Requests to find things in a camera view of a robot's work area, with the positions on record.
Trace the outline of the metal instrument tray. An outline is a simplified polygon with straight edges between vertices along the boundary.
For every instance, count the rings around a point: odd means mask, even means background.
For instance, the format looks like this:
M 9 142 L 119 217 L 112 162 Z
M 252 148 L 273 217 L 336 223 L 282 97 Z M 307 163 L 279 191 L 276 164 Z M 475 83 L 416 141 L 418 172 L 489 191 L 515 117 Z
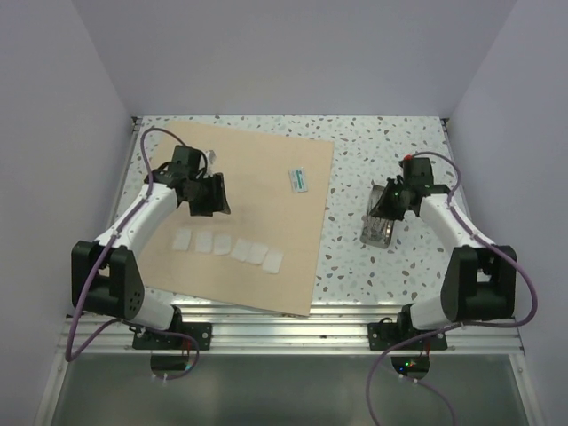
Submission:
M 374 206 L 383 194 L 384 187 L 373 185 L 367 202 L 367 211 L 363 216 L 363 227 L 359 237 L 362 244 L 386 249 L 391 244 L 391 238 L 394 230 L 394 222 L 392 220 L 382 219 L 372 215 Z

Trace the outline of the steel scissors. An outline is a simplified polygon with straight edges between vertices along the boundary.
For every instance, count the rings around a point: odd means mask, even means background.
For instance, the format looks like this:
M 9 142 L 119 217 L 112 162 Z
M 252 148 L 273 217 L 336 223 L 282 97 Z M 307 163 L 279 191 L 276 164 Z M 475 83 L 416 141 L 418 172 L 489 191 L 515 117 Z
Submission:
M 370 241 L 386 240 L 391 233 L 391 222 L 381 217 L 367 216 L 366 237 Z

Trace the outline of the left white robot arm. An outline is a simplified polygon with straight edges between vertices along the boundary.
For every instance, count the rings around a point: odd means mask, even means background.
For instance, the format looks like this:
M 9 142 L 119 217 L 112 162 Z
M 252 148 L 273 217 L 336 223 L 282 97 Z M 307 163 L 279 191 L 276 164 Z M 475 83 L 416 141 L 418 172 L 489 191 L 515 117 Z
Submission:
M 172 305 L 146 294 L 137 258 L 158 227 L 181 205 L 193 217 L 231 212 L 216 156 L 176 146 L 170 161 L 151 171 L 138 196 L 94 241 L 79 241 L 71 252 L 72 304 L 81 312 L 105 315 L 153 328 L 164 348 L 179 346 L 184 326 Z

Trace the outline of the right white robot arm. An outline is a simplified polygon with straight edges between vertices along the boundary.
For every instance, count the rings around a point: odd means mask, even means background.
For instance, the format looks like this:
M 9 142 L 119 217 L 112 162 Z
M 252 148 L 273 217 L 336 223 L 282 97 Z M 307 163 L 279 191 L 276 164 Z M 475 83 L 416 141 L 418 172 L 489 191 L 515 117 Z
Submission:
M 367 204 L 361 239 L 385 248 L 394 224 L 412 212 L 420 218 L 449 253 L 449 263 L 437 296 L 404 306 L 397 316 L 395 336 L 412 349 L 427 331 L 454 323 L 504 320 L 515 304 L 516 253 L 486 238 L 454 202 L 454 190 L 434 180 L 430 159 L 408 155 L 399 163 L 402 172 L 373 187 Z

